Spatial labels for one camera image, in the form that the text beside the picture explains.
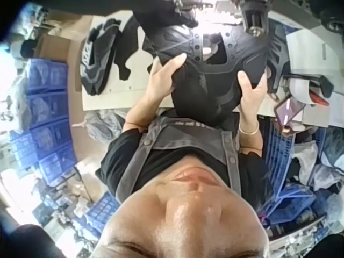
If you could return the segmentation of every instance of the man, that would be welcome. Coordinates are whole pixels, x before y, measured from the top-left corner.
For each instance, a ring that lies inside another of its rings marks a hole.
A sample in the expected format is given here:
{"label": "man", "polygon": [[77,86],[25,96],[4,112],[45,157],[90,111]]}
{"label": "man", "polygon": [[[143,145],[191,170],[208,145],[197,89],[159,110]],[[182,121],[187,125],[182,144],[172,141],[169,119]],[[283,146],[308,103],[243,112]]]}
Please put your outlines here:
{"label": "man", "polygon": [[261,159],[257,112],[264,74],[252,89],[244,72],[239,154],[232,132],[188,118],[161,116],[181,54],[154,60],[146,94],[126,117],[96,172],[121,207],[106,225],[94,257],[265,257],[268,237],[256,211],[271,193]]}

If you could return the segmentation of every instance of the white paper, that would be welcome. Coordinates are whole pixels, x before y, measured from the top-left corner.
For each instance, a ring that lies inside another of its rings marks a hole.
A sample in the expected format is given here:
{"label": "white paper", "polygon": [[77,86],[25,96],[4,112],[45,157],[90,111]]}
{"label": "white paper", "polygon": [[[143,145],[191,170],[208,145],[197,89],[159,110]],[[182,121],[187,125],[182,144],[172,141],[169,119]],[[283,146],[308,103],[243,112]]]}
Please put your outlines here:
{"label": "white paper", "polygon": [[315,105],[316,103],[312,101],[310,97],[310,81],[303,79],[290,79],[289,80],[289,90],[292,96],[298,101]]}
{"label": "white paper", "polygon": [[329,124],[344,128],[344,95],[336,92],[329,99]]}

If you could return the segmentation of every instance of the cardboard box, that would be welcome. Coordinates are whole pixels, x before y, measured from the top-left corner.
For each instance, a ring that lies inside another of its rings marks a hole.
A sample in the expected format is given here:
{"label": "cardboard box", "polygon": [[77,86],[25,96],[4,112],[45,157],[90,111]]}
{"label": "cardboard box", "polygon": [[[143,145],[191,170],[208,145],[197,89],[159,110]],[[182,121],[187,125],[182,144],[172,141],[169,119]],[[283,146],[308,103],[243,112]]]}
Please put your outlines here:
{"label": "cardboard box", "polygon": [[38,40],[33,57],[67,62],[69,46],[69,39],[44,34]]}

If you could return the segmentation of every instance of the black t-shirt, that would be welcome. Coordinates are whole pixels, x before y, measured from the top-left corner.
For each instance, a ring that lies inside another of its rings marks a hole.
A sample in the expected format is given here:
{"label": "black t-shirt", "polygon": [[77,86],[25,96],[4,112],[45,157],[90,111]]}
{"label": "black t-shirt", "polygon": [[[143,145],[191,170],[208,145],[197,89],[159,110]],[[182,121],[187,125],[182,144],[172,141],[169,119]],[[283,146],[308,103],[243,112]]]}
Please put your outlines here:
{"label": "black t-shirt", "polygon": [[[142,133],[133,129],[122,133],[110,143],[101,168],[96,171],[99,179],[115,195],[119,181],[137,150]],[[185,147],[175,150],[152,150],[142,168],[134,186],[134,192],[141,189],[149,180],[178,162],[187,155],[197,156],[204,164],[212,168],[229,186],[227,167],[201,149]],[[267,178],[268,166],[262,158],[251,152],[238,154],[242,197],[256,210],[271,199],[272,189]]]}

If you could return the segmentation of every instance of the gray fabric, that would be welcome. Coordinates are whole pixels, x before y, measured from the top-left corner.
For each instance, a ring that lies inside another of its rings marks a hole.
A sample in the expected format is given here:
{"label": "gray fabric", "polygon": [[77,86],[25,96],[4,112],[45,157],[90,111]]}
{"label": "gray fabric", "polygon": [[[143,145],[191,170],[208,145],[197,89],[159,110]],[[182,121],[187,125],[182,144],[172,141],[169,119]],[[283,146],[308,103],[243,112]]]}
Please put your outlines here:
{"label": "gray fabric", "polygon": [[208,127],[188,118],[159,117],[141,138],[140,145],[127,166],[117,188],[116,198],[128,198],[152,149],[199,148],[227,165],[231,188],[241,195],[238,154],[232,132]]}

